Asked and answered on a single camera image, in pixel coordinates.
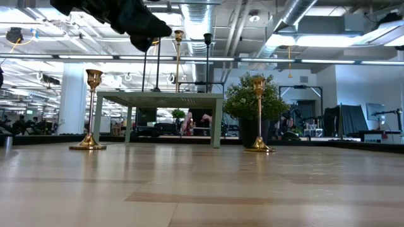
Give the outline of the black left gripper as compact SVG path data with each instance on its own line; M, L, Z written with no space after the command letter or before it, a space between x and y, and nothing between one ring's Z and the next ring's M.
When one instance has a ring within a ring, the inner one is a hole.
M94 15L101 23L108 23L117 33L130 35L131 44L141 52L152 46L155 37L168 37L172 29L156 17L143 0L102 0Z

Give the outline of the tall gold candlestick holder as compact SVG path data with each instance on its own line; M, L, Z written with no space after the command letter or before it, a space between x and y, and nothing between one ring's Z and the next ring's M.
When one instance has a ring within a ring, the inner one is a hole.
M181 42L182 42L184 32L182 30L176 30L174 33L175 33L175 41L177 42L175 92L178 93L179 92L179 61L180 61L180 53L181 53Z

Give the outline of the short gold candlestick holder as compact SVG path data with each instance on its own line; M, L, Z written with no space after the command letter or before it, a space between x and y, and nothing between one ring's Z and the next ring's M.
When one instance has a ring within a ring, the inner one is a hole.
M89 123L88 123L88 133L76 146L70 146L69 149L75 150L101 150L106 149L106 146L100 145L93 137L93 111L94 111L94 98L95 98L95 90L97 86L102 82L102 71L97 69L87 69L87 84L90 87L90 108L89 108Z
M260 78L254 78L253 79L253 90L255 92L256 95L256 99L258 102L258 107L257 107L257 137L256 140L254 142L254 144L250 147L250 148L245 148L244 150L247 152L255 152L255 153L274 153L275 150L272 148L269 148L265 142L263 137L261 136L261 131L262 131L262 127L261 127L261 122L262 122L262 118L261 118L261 112L262 112L262 105L261 105L261 101L262 101L262 95L264 92L264 82L265 79L260 77Z

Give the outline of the pale green perforated metal shelf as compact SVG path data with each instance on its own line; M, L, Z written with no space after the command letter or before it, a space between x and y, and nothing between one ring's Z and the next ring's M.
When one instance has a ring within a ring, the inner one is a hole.
M128 108L131 115L132 108L194 108L212 110L211 146L220 147L221 123L223 116L223 95L219 93L167 93L167 92L122 92L98 91L93 119L93 138L96 142L100 138L100 124L102 105L104 100L118 103Z

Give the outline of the white building column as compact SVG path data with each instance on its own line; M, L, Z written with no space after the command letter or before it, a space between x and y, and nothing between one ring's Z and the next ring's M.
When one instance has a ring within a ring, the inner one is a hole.
M64 63L57 133L82 134L85 126L86 72L84 63Z

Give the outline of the person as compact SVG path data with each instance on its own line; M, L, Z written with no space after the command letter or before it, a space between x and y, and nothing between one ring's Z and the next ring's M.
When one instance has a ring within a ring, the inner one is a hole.
M181 125L183 136L209 136L212 110L190 108Z
M33 129L34 127L34 121L32 120L25 120L25 116L21 115L18 120L13 123L13 129L15 130L16 134L18 135L34 135L35 130Z
M284 135L286 132L293 132L297 136L301 134L300 129L295 125L294 119L290 117L281 117L279 121L279 135Z

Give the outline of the potted green plant white flowers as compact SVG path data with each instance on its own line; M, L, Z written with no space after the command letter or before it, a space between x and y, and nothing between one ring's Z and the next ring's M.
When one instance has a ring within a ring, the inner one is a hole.
M245 148L250 148L258 136L264 143L271 140L275 123L287 110L272 75L245 73L225 92L223 111L239 121L239 137Z

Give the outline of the black backdrop curtain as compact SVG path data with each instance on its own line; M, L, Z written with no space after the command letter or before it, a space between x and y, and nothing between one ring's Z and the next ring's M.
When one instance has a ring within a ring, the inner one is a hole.
M369 128L360 105L337 105L326 108L323 115L326 137L358 136Z

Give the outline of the white box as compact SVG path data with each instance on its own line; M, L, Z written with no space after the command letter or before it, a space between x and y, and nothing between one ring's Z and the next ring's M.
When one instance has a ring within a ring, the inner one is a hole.
M404 136L400 131L364 131L362 142L381 144L404 144Z

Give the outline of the silver ventilation duct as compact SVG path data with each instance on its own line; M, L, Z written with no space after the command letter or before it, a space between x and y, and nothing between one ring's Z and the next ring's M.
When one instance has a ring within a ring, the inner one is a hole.
M206 56L207 47L204 34L211 33L213 13L215 5L211 4L182 4L181 11L184 16L184 30L188 52L191 57L202 57L203 62L193 64L193 77L195 82L203 82L196 85L196 91L206 93Z
M255 53L257 58L268 58L274 51L282 46L280 30L291 28L293 33L297 31L298 24L306 13L318 0L287 0L283 11L272 15L265 27L265 38L262 47Z

